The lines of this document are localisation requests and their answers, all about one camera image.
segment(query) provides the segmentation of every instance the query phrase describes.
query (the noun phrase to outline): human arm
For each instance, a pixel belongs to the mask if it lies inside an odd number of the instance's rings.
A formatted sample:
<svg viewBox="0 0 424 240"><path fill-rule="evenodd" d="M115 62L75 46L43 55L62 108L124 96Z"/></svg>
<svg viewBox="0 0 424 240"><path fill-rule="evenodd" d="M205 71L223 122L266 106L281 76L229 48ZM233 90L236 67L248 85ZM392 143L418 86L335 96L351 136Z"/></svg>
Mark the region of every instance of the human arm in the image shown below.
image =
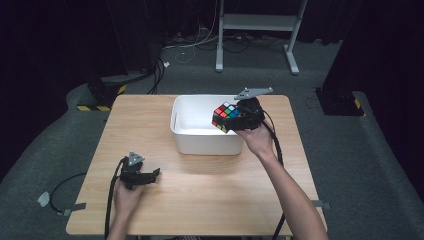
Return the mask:
<svg viewBox="0 0 424 240"><path fill-rule="evenodd" d="M107 240L123 240L126 238L128 227L134 211L137 209L141 193L145 186L137 186L134 190L125 188L121 180L117 180L114 187L115 218L110 227Z"/></svg>
<svg viewBox="0 0 424 240"><path fill-rule="evenodd" d="M280 200L287 223L296 239L328 239L324 224L305 192L277 160L268 129L237 131L267 172Z"/></svg>

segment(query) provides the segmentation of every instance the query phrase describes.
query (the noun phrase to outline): rubik's cube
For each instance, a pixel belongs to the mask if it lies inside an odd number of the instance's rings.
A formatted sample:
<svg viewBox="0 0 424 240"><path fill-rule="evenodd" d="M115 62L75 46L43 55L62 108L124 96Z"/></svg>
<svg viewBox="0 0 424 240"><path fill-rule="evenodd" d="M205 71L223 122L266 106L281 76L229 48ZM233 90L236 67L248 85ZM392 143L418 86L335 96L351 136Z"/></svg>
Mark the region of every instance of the rubik's cube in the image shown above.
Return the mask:
<svg viewBox="0 0 424 240"><path fill-rule="evenodd" d="M212 117L212 125L227 133L229 130L225 128L224 125L219 124L216 119L217 118L235 118L239 115L240 111L234 106L229 104L228 102L223 103L213 112Z"/></svg>

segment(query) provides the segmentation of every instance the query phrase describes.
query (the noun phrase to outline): white stand leg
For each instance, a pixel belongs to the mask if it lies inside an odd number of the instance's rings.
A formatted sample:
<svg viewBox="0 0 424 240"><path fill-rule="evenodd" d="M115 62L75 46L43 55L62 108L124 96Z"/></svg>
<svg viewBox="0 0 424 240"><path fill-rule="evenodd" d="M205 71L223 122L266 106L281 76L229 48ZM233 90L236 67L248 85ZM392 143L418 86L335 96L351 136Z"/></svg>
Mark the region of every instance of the white stand leg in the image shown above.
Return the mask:
<svg viewBox="0 0 424 240"><path fill-rule="evenodd" d="M293 31L290 36L290 43L289 45L284 45L284 53L287 56L287 60L290 65L290 70L293 75L299 75L299 68L297 67L297 63L293 55L293 46L296 42L297 33L299 32L300 24L302 23L303 13L305 12L307 2L308 0L302 0L299 12L297 14L296 23L294 24Z"/></svg>
<svg viewBox="0 0 424 240"><path fill-rule="evenodd" d="M222 48L222 41L224 35L224 0L221 0L219 9L219 30L218 30L218 46L216 48L216 72L224 71L224 51Z"/></svg>

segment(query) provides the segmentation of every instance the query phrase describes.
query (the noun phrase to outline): metal bracket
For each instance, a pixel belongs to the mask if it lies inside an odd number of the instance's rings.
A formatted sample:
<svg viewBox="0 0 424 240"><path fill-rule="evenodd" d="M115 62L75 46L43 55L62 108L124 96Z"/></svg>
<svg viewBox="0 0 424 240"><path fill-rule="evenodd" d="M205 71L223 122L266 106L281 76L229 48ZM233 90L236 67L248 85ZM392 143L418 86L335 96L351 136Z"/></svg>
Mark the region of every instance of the metal bracket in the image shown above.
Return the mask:
<svg viewBox="0 0 424 240"><path fill-rule="evenodd" d="M314 207L319 207L325 210L330 210L331 209L331 204L330 203L325 203L321 200L312 200L312 204L314 205Z"/></svg>
<svg viewBox="0 0 424 240"><path fill-rule="evenodd" d="M271 87L269 88L245 88L239 95L234 97L234 100L246 100L250 98L254 98L259 95L264 95L271 93L273 90Z"/></svg>
<svg viewBox="0 0 424 240"><path fill-rule="evenodd" d="M142 162L145 160L144 157L138 155L137 153L134 153L133 151L130 151L130 154L128 155L128 165L133 166L139 162Z"/></svg>
<svg viewBox="0 0 424 240"><path fill-rule="evenodd" d="M86 205L87 205L86 203L75 204L70 209L65 209L65 210L63 210L62 213L58 213L57 215L62 215L62 216L65 216L65 217L70 216L72 212L85 209Z"/></svg>

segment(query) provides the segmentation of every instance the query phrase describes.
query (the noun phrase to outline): white plastic bin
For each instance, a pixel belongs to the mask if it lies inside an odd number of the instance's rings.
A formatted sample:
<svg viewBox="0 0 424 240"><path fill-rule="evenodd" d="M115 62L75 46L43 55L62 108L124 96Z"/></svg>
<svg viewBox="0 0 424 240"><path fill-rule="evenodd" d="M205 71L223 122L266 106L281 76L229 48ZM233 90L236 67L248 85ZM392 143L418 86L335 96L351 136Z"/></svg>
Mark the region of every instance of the white plastic bin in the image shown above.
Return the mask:
<svg viewBox="0 0 424 240"><path fill-rule="evenodd" d="M237 155L244 140L212 125L212 115L224 102L235 104L233 95L181 95L175 99L171 130L182 154Z"/></svg>

